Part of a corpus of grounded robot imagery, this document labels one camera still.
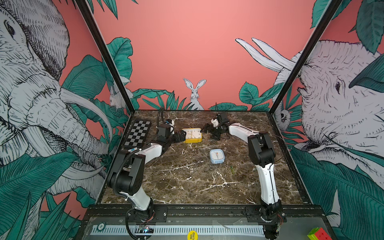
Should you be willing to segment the yellow square alarm clock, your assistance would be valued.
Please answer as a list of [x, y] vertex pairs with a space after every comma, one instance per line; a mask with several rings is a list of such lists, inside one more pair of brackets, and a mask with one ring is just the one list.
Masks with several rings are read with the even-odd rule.
[[201, 133], [201, 128], [185, 128], [182, 129], [186, 132], [185, 143], [200, 143], [203, 140], [203, 134]]

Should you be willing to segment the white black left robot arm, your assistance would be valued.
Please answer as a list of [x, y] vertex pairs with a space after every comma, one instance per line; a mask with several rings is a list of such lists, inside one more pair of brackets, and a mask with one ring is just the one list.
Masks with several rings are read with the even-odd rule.
[[107, 185], [114, 194], [132, 205], [141, 221], [154, 215], [154, 202], [142, 187], [145, 164], [163, 155], [174, 143], [184, 142], [187, 133], [183, 130], [171, 132], [173, 127], [161, 124], [156, 139], [134, 151], [120, 150], [107, 177]]

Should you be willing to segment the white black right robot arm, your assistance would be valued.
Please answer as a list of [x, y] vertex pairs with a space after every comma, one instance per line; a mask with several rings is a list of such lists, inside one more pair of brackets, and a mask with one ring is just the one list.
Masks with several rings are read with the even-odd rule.
[[261, 218], [267, 223], [275, 220], [282, 223], [282, 202], [274, 175], [276, 153], [270, 135], [240, 123], [230, 122], [226, 113], [218, 113], [210, 123], [204, 125], [201, 133], [209, 133], [211, 138], [217, 141], [221, 139], [222, 134], [229, 134], [248, 144], [249, 157], [256, 165], [261, 185]]

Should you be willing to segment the light blue small alarm clock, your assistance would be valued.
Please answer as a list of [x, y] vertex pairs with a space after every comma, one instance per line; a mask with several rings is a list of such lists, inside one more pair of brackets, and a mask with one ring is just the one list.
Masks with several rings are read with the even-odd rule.
[[210, 150], [210, 160], [212, 164], [222, 164], [225, 161], [224, 151], [221, 149]]

